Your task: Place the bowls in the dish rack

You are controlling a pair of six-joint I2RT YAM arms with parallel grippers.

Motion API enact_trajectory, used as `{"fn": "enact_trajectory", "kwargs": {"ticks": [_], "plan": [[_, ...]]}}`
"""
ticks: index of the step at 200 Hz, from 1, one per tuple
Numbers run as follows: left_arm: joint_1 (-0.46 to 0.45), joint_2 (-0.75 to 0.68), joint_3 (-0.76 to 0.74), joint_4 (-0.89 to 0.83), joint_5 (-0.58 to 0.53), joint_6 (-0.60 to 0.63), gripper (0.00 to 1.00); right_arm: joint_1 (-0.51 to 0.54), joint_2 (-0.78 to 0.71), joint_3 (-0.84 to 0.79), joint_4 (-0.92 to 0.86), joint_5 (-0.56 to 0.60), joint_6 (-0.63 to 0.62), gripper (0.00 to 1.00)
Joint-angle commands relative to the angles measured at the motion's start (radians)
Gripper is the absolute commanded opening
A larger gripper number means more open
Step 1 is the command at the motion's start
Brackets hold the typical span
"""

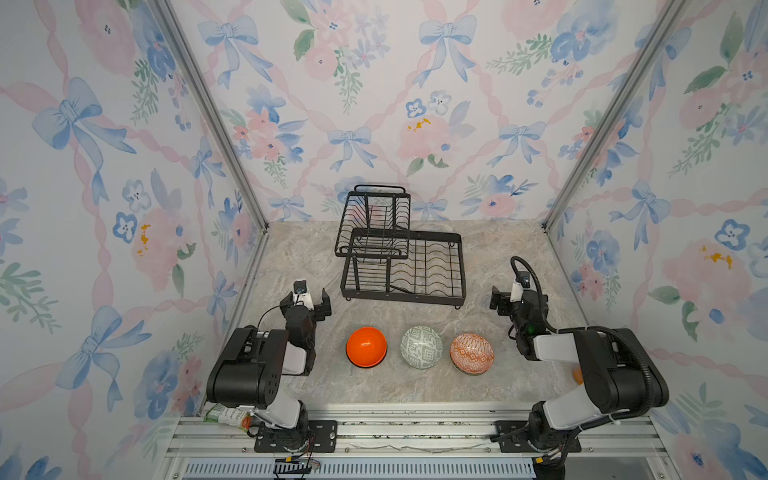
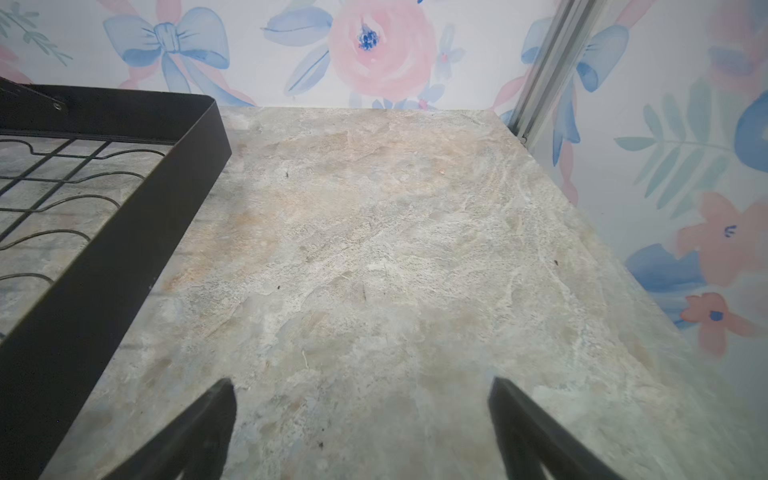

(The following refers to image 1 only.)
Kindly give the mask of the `red patterned ceramic bowl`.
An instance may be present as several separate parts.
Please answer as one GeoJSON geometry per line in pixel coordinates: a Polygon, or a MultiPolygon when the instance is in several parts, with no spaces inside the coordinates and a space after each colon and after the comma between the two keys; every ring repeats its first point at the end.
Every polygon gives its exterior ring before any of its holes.
{"type": "Polygon", "coordinates": [[[458,335],[450,345],[450,358],[454,366],[469,375],[482,375],[494,364],[492,345],[476,333],[458,335]]]}

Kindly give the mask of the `orange plastic bowl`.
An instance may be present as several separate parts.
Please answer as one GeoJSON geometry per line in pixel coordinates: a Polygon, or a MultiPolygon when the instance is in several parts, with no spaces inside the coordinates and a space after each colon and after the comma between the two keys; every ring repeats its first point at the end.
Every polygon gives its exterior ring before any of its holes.
{"type": "Polygon", "coordinates": [[[388,350],[386,337],[373,327],[363,327],[353,332],[345,346],[348,360],[363,369],[378,366],[386,358],[388,350]]]}

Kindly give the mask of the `green patterned ceramic bowl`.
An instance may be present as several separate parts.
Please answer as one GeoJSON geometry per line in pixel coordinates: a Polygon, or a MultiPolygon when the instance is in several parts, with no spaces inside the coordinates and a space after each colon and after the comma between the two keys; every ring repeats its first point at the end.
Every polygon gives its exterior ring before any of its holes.
{"type": "Polygon", "coordinates": [[[442,358],[443,342],[434,329],[428,326],[413,326],[404,333],[400,352],[410,367],[426,370],[434,367],[442,358]]]}

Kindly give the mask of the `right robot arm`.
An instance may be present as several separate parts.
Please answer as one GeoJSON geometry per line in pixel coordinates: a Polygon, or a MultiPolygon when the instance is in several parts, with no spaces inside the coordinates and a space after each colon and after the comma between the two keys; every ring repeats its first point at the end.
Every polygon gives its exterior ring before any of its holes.
{"type": "Polygon", "coordinates": [[[568,363],[582,375],[576,388],[537,402],[523,426],[500,430],[492,442],[565,453],[583,431],[643,416],[668,403],[667,382],[632,330],[551,330],[545,318],[548,297],[518,284],[510,292],[493,288],[489,308],[509,317],[510,337],[526,360],[568,363]]]}

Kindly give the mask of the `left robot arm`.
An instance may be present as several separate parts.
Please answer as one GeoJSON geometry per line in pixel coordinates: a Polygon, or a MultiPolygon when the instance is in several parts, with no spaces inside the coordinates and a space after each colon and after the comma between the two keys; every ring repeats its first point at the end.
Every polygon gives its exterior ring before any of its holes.
{"type": "Polygon", "coordinates": [[[314,302],[306,282],[298,280],[277,308],[283,328],[249,325],[233,331],[206,384],[213,407],[205,419],[247,433],[256,428],[256,437],[296,451],[311,438],[308,414],[303,402],[281,389],[281,380],[311,373],[317,324],[332,314],[332,305],[325,291],[314,302]]]}

